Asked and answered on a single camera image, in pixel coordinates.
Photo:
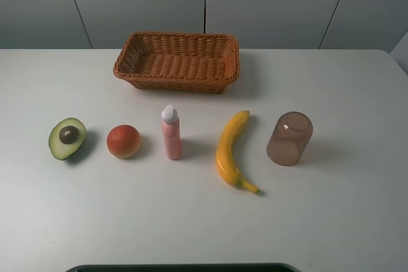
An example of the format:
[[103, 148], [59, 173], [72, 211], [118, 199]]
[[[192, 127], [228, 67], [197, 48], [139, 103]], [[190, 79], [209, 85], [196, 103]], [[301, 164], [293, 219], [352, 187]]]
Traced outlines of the halved avocado with pit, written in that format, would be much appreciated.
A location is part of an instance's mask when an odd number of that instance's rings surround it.
[[79, 119], [65, 118], [50, 132], [48, 147], [57, 160], [64, 161], [81, 147], [85, 137], [86, 128]]

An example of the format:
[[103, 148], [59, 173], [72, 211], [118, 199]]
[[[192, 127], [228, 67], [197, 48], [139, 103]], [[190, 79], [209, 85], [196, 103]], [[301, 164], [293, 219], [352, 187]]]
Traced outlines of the pink bottle with white cap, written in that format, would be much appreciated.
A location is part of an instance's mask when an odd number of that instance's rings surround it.
[[161, 119], [166, 154], [171, 160], [179, 159], [182, 153], [179, 115], [169, 104], [162, 111]]

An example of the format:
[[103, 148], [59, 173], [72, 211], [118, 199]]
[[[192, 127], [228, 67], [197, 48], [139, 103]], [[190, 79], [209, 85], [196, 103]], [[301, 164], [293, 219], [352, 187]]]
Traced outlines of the yellow banana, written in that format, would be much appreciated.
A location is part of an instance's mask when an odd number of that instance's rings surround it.
[[215, 153], [215, 165], [219, 176], [228, 185], [257, 194], [260, 189], [250, 183], [240, 172], [233, 157], [236, 138], [249, 123], [250, 111], [242, 110], [234, 114], [225, 125]]

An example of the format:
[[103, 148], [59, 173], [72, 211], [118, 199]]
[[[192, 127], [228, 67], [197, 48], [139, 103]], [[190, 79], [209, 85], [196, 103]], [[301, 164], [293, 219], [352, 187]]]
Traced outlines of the black tray edge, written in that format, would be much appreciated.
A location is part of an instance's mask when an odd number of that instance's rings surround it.
[[118, 272], [295, 272], [299, 269], [283, 263], [246, 264], [136, 264], [136, 265], [83, 265], [68, 271]]

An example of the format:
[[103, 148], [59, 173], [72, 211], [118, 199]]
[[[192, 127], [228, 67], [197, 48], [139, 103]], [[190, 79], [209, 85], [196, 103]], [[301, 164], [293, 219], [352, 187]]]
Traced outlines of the red orange tomato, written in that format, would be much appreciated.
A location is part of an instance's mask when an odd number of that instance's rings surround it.
[[107, 136], [106, 144], [109, 152], [119, 159], [134, 156], [142, 146], [142, 137], [131, 125], [118, 125]]

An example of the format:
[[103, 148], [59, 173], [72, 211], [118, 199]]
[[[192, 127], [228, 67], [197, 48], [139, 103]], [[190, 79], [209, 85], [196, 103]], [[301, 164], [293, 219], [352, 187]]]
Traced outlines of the brown wicker basket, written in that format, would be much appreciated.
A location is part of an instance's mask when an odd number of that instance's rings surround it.
[[227, 34], [136, 32], [113, 74], [137, 89], [222, 93], [240, 74], [238, 41]]

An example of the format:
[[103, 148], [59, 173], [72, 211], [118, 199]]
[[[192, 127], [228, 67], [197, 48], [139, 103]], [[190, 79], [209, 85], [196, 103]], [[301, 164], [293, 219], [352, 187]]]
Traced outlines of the translucent brown plastic cup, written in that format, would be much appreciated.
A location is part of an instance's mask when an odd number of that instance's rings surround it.
[[268, 157], [281, 166], [293, 166], [312, 137], [313, 125], [303, 113], [291, 111], [277, 121], [266, 147]]

